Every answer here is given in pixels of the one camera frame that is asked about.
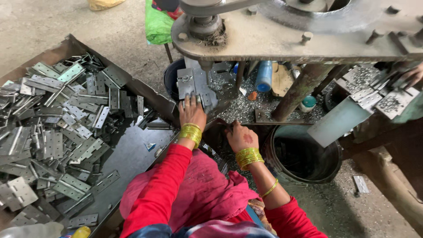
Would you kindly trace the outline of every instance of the woman's hand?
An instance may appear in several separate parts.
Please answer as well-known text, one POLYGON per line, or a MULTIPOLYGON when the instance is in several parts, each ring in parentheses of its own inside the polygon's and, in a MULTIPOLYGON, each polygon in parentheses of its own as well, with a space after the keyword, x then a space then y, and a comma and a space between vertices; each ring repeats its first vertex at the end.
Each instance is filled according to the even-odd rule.
POLYGON ((398 79, 400 82, 407 82, 404 89, 409 89, 416 85, 418 82, 423 81, 423 63, 417 65, 410 71, 406 72, 401 78, 398 79))
POLYGON ((232 147, 233 152, 238 153, 246 148, 258 149, 258 136, 247 127, 241 126, 241 123, 234 121, 233 133, 226 130, 226 137, 232 147))
POLYGON ((182 106, 182 102, 179 103, 179 121, 181 122, 181 127, 185 123, 193 123, 200 127, 201 132, 204 131, 206 126, 207 116, 203 111, 201 103, 197 103, 197 97, 194 92, 190 95, 185 96, 185 109, 182 106))

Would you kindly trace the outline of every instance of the plastic bag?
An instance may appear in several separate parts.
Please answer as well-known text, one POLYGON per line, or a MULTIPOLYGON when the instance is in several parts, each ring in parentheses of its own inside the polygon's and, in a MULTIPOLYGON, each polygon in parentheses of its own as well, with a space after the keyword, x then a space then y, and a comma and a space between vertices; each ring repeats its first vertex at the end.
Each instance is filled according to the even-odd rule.
POLYGON ((102 11, 123 3, 125 0, 87 0, 90 9, 93 11, 102 11))

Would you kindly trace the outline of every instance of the gold bangle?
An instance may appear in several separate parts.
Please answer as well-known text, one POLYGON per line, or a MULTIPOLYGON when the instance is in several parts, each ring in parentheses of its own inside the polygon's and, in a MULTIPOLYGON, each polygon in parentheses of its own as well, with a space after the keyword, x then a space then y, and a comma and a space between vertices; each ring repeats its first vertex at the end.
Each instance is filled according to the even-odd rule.
POLYGON ((264 160, 261 157, 260 152, 257 148, 246 148, 240 150, 235 155, 235 158, 241 170, 248 170, 248 165, 254 162, 264 163, 264 160))
POLYGON ((276 188, 277 182, 278 182, 278 180, 276 179, 276 182, 275 182, 275 184, 273 185, 273 187, 272 187, 269 191, 267 191, 267 193, 265 193, 263 196, 262 196, 262 195, 260 195, 260 197, 261 197, 261 198, 264 198, 265 196, 269 195, 269 193, 270 193, 271 191, 273 191, 273 189, 274 189, 274 188, 276 188))
POLYGON ((200 127, 193 123, 185 123, 179 133, 179 138, 188 138, 195 142, 194 149, 198 148, 201 141, 200 127))

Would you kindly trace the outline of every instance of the red long sleeve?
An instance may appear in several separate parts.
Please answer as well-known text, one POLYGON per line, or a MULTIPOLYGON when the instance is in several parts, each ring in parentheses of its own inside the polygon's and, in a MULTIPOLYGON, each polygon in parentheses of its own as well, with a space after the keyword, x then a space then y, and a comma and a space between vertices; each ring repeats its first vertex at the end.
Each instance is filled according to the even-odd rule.
POLYGON ((305 211, 298 206, 297 200, 293 196, 289 203, 272 210, 265 208, 264 213, 279 237, 327 238, 325 234, 313 226, 305 211))
POLYGON ((138 195, 125 220, 121 238, 151 224, 167 224, 172 203, 178 194, 192 151, 177 144, 170 145, 166 158, 147 186, 138 195))

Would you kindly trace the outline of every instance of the dusty floor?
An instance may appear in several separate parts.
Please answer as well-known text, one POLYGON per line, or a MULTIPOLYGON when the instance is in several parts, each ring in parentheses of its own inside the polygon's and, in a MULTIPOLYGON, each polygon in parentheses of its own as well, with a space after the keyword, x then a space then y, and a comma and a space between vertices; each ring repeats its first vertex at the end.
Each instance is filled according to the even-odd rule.
MULTIPOLYGON (((162 45, 147 45, 144 12, 143 0, 100 12, 90 11, 86 0, 0 0, 0 76, 72 33, 165 94, 162 72, 169 61, 162 45)), ((181 57, 170 48, 173 59, 181 57)), ((358 174, 344 161, 332 183, 286 190, 329 237, 419 237, 367 178, 371 193, 353 196, 352 176, 358 174)))

